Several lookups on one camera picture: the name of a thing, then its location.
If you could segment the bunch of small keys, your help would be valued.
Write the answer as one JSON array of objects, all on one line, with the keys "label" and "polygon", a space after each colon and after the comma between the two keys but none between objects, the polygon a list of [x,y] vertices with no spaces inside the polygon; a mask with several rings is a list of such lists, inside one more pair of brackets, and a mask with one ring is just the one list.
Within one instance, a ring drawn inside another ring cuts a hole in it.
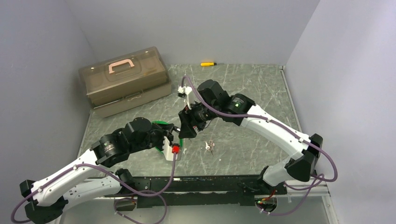
[{"label": "bunch of small keys", "polygon": [[215,144],[213,141],[205,142],[205,149],[208,152],[210,152],[212,156],[213,156],[214,146],[215,146]]}]

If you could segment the green cable lock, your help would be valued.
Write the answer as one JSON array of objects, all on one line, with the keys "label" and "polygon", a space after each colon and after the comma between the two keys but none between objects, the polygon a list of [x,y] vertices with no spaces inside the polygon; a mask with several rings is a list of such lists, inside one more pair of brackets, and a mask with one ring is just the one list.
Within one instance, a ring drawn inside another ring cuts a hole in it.
[{"label": "green cable lock", "polygon": [[[152,121],[151,123],[152,123],[152,124],[158,124],[158,125],[169,125],[169,123],[167,123],[167,122],[165,122],[165,121],[159,121],[159,120]],[[182,139],[179,140],[179,146],[180,146],[181,148],[183,148],[183,146],[184,146],[184,141],[183,141]],[[155,149],[156,149],[158,152],[160,152],[160,153],[163,154],[163,151],[160,150],[158,147],[155,147]]]}]

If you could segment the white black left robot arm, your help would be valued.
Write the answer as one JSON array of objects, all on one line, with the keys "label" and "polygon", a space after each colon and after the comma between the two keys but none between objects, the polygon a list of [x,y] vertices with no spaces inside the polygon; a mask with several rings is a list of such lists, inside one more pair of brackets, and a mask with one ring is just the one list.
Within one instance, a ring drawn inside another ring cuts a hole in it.
[{"label": "white black left robot arm", "polygon": [[173,144],[173,133],[180,132],[174,124],[151,122],[138,117],[110,134],[102,136],[76,160],[54,174],[20,184],[28,222],[47,224],[67,209],[91,199],[120,195],[161,196],[162,192],[134,188],[127,169],[111,173],[109,168],[126,161],[133,153],[158,148],[172,162],[177,160],[179,144]]}]

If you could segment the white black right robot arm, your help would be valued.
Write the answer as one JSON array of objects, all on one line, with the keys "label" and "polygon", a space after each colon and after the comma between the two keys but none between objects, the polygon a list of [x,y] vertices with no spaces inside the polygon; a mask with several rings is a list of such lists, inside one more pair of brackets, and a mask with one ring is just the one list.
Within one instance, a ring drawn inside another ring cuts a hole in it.
[{"label": "white black right robot arm", "polygon": [[208,121],[221,118],[260,134],[287,153],[287,159],[262,170],[257,181],[260,192],[268,194],[282,182],[308,182],[312,177],[320,157],[321,136],[309,136],[285,125],[245,95],[228,95],[212,79],[204,81],[197,89],[180,86],[178,96],[185,100],[184,109],[178,113],[179,138],[195,138]]}]

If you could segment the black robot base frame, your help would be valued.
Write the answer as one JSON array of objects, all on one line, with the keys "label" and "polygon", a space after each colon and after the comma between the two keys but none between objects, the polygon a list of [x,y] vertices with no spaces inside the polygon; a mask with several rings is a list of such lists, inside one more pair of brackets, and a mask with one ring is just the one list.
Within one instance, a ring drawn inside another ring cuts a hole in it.
[{"label": "black robot base frame", "polygon": [[143,197],[135,195],[136,207],[152,208],[156,206],[188,206],[238,204],[253,206],[262,198],[275,198],[286,195],[286,187],[281,183],[267,187],[258,175],[204,175],[176,176],[167,186],[167,176],[133,177],[122,174],[121,180],[137,191],[165,191],[160,196]]}]

